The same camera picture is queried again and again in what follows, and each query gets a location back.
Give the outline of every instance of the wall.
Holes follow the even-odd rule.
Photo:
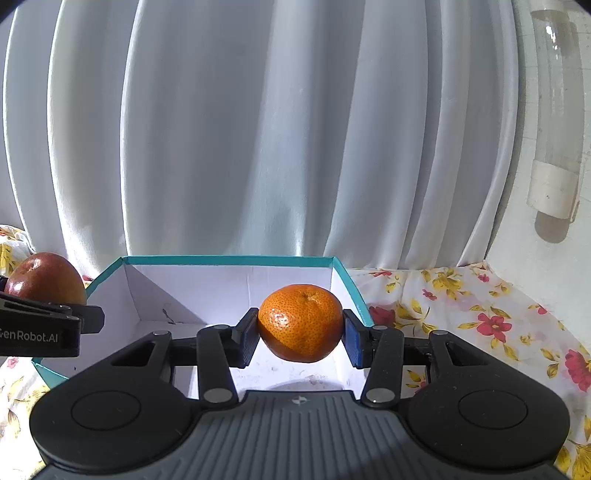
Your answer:
[[[565,2],[577,32],[583,67],[585,125],[582,161],[591,157],[591,16]],[[509,176],[497,213],[487,260],[564,322],[591,348],[591,161],[584,165],[574,222],[555,220],[527,205],[538,123],[538,70],[527,0],[513,0],[518,35],[519,106]]]

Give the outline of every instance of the apple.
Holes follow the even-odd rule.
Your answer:
[[[20,263],[8,277],[4,293],[23,299],[86,305],[78,271],[60,255],[41,252]]]

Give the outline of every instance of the clear plastic tube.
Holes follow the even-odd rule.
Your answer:
[[[568,15],[557,9],[535,9],[536,3],[539,0],[532,2],[531,16],[538,60],[538,134],[528,204],[565,219],[574,205],[581,169],[580,51]]]

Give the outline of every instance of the open box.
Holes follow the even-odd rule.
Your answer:
[[[34,359],[34,364],[54,387],[155,330],[185,338],[209,325],[236,325],[249,308],[294,283],[330,290],[344,309],[373,325],[361,294],[335,257],[123,257],[87,289],[88,303],[105,312],[102,331],[81,336],[77,358]],[[323,360],[300,364],[277,358],[260,341],[250,366],[232,368],[232,376],[240,396],[246,390],[346,389],[359,397],[365,382],[342,343]],[[177,367],[174,385],[197,398],[196,367]]]

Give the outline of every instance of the mandarin orange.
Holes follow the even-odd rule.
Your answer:
[[[343,307],[322,287],[288,285],[263,301],[258,327],[262,340],[279,358],[317,362],[331,353],[343,336]]]

